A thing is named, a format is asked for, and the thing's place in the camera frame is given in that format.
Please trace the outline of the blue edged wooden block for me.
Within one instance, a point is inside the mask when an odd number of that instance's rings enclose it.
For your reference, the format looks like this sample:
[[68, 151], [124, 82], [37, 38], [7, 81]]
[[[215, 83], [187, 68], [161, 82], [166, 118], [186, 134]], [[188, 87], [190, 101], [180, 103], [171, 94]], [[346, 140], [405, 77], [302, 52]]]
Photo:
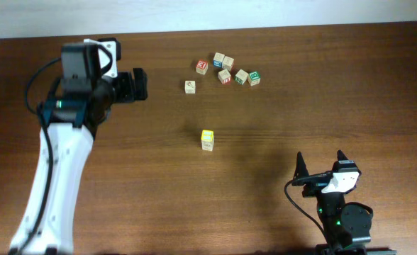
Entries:
[[213, 150], [213, 147], [214, 147], [214, 141], [211, 141], [211, 142], [209, 142], [209, 141], [202, 141], [201, 142], [201, 146], [202, 146], [202, 149], [203, 150], [212, 151]]

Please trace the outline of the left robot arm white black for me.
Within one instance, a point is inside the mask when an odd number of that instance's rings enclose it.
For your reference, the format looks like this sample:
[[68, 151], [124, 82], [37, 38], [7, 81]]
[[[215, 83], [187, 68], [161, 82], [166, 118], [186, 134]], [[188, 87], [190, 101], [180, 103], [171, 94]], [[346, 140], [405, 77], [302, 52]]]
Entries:
[[31, 113], [40, 123], [40, 151], [26, 211], [10, 254], [72, 254], [74, 212], [84, 165], [112, 105], [144, 101], [148, 77], [141, 68], [119, 72], [115, 38], [62, 46], [62, 75]]

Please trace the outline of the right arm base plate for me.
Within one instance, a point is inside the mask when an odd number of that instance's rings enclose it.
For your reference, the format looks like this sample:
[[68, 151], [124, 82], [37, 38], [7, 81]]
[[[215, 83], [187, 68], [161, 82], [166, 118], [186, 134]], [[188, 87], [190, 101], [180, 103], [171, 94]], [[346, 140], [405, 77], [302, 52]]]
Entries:
[[396, 250], [391, 249], [366, 249], [365, 247], [354, 247], [350, 249], [334, 249], [328, 245], [318, 244], [314, 255], [397, 255]]

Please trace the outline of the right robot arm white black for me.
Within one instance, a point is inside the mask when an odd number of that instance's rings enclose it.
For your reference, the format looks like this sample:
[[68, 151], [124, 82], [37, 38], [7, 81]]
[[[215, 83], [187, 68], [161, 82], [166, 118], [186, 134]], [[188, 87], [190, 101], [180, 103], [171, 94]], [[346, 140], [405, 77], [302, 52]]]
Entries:
[[288, 184], [301, 186], [303, 197], [317, 200], [319, 220], [310, 220], [316, 223], [326, 242], [316, 246], [315, 254], [367, 253], [365, 245], [371, 242], [373, 209], [345, 201], [345, 196], [356, 189], [361, 175], [356, 163], [340, 150], [330, 171], [313, 175], [308, 173], [302, 153], [297, 153], [294, 177]]

